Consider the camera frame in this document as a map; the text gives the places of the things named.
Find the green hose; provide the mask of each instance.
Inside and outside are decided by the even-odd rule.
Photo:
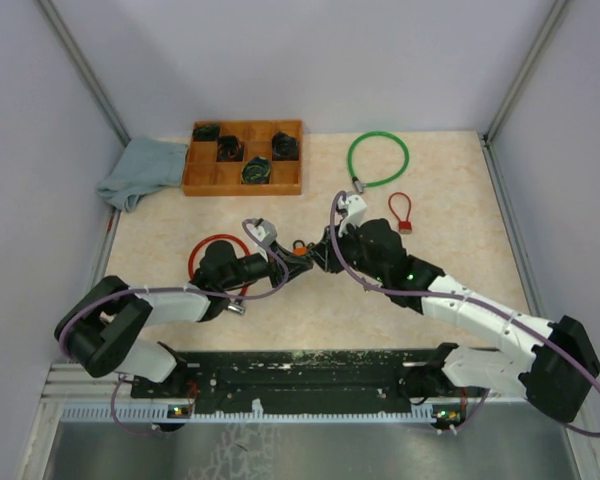
[[[396,173],[394,173],[390,177],[387,177],[383,180],[377,180],[375,182],[369,182],[369,183],[363,184],[358,179],[356,172],[353,169],[353,151],[355,150],[356,146],[362,140],[364,140],[365,138],[369,138],[369,137],[386,137],[386,138],[390,138],[391,140],[396,142],[398,145],[400,145],[400,148],[402,148],[402,151],[404,152],[404,162],[402,163],[400,170],[398,170]],[[353,186],[358,191],[358,193],[362,193],[364,191],[365,187],[368,187],[368,188],[379,187],[380,185],[385,185],[389,182],[393,182],[396,178],[398,178],[400,175],[402,175],[404,173],[404,171],[407,169],[408,165],[409,165],[409,149],[407,148],[407,146],[404,144],[404,142],[402,140],[400,140],[398,137],[396,137],[395,135],[393,135],[392,133],[389,133],[389,132],[369,132],[369,133],[365,133],[364,135],[360,135],[351,144],[351,146],[349,147],[349,153],[347,153],[347,167],[349,168],[349,176],[351,176],[351,181],[353,182]]]

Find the folded cloth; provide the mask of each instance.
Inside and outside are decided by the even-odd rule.
[[[96,193],[119,210],[133,212],[140,199],[182,181],[187,145],[146,137],[132,139]]]

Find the gray floor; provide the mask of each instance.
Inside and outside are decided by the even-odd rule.
[[[187,425],[161,438],[61,424],[46,479],[570,480],[564,430],[526,404],[487,405],[457,437],[408,425]]]

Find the green ring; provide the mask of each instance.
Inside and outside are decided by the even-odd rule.
[[[373,188],[373,187],[379,187],[380,185],[384,185],[389,182],[393,182],[396,178],[398,178],[400,175],[402,175],[404,173],[404,171],[407,169],[407,166],[409,165],[409,149],[407,148],[407,146],[404,144],[404,142],[402,140],[400,140],[394,134],[389,133],[389,132],[369,132],[369,133],[365,133],[364,135],[360,135],[351,144],[351,146],[349,147],[349,153],[347,153],[347,166],[349,168],[349,175],[351,176],[352,179],[354,177],[356,177],[356,172],[353,170],[353,151],[355,150],[356,146],[362,140],[364,140],[365,138],[369,138],[369,137],[390,138],[391,140],[396,142],[398,145],[400,145],[400,148],[402,148],[402,151],[404,152],[404,162],[402,163],[402,167],[400,167],[400,170],[398,170],[396,173],[394,173],[390,177],[385,178],[384,180],[377,180],[375,182],[370,182],[370,183],[364,184],[364,186],[367,188]]]

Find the gray panel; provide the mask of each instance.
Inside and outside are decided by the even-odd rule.
[[[484,131],[550,0],[54,0],[131,135],[193,120]]]
[[[46,479],[576,479],[565,438],[526,404],[487,405],[457,437],[396,424],[200,424],[140,438],[61,424]]]
[[[0,480],[13,478],[121,147],[32,1],[0,1]]]
[[[494,148],[548,314],[600,357],[600,0],[573,2]]]

